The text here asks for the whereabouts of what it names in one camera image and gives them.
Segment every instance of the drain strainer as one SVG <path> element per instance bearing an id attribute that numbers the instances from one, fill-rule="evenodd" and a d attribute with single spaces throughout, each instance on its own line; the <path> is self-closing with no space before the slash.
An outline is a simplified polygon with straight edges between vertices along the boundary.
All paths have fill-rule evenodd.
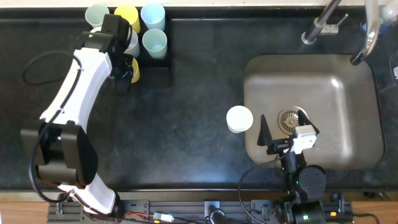
<path id="1" fill-rule="evenodd" d="M 279 113 L 278 125 L 284 133 L 293 134 L 294 128 L 299 125 L 299 115 L 297 114 L 299 110 L 302 110 L 305 115 L 307 115 L 306 112 L 298 106 L 284 109 Z"/>

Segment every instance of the yellow cup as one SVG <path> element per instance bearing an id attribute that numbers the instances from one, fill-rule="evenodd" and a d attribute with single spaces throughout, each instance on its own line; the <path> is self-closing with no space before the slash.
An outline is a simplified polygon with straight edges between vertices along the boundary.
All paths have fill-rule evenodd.
<path id="1" fill-rule="evenodd" d="M 131 83 L 135 83 L 135 82 L 138 81 L 139 76 L 140 76 L 138 63 L 137 63 L 137 60 L 135 58 L 132 60 L 132 68 L 134 69 L 134 74 L 132 74 Z"/>
<path id="2" fill-rule="evenodd" d="M 115 15 L 121 16 L 123 19 L 129 21 L 130 25 L 132 25 L 132 29 L 136 31 L 138 34 L 141 30 L 141 26 L 139 25 L 139 16 L 138 11 L 133 5 L 122 5 L 116 8 L 114 11 Z"/>

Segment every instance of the black countertop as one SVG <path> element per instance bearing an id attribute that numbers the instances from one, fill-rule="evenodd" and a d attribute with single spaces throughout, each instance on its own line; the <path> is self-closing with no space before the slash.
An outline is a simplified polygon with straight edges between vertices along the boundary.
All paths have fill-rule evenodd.
<path id="1" fill-rule="evenodd" d="M 103 86 L 91 111 L 88 137 L 104 182 L 116 190 L 236 188 L 255 164 L 244 148 L 244 134 L 232 134 L 225 117 L 232 106 L 243 105 L 247 62 L 262 54 L 352 54 L 363 44 L 358 24 L 365 21 L 364 9 L 339 8 L 332 22 L 350 13 L 339 34 L 303 45 L 302 32 L 321 11 L 168 9 L 172 85 L 135 86 L 128 93 Z M 27 86 L 21 71 L 42 52 L 72 51 L 75 38 L 90 29 L 83 14 L 82 9 L 2 12 L 0 190 L 31 189 L 19 131 L 24 121 L 40 116 L 62 84 Z M 373 169 L 327 170 L 329 189 L 398 186 L 398 86 L 392 73 L 398 66 L 397 37 L 395 27 L 378 40 L 368 58 L 376 79 L 385 157 Z M 61 77 L 69 66 L 68 58 L 49 57 L 30 75 L 37 80 Z M 273 168 L 254 171 L 245 183 L 248 189 L 284 189 L 283 175 Z"/>

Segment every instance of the sink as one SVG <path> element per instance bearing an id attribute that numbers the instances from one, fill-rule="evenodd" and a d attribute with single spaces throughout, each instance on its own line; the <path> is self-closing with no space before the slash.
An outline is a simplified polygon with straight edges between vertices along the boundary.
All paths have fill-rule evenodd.
<path id="1" fill-rule="evenodd" d="M 246 150 L 260 164 L 275 159 L 257 146 L 260 116 L 266 116 L 273 139 L 286 138 L 304 110 L 320 130 L 315 146 L 304 151 L 307 164 L 331 169 L 374 167 L 384 142 L 371 68 L 352 66 L 350 55 L 261 55 L 244 70 L 244 105 L 253 125 Z"/>

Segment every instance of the faucet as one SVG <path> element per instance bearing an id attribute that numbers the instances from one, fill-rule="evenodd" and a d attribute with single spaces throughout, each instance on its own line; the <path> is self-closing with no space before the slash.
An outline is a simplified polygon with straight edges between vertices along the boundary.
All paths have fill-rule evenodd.
<path id="1" fill-rule="evenodd" d="M 377 37 L 379 35 L 380 18 L 379 4 L 377 0 L 364 0 L 366 8 L 366 36 L 365 43 L 349 60 L 352 65 L 359 65 L 373 50 Z M 341 0 L 331 0 L 321 15 L 315 18 L 308 32 L 302 34 L 304 44 L 313 44 L 317 40 L 318 35 L 333 35 L 338 33 L 338 26 L 343 22 L 346 16 L 337 25 L 326 24 L 330 15 L 337 8 Z"/>

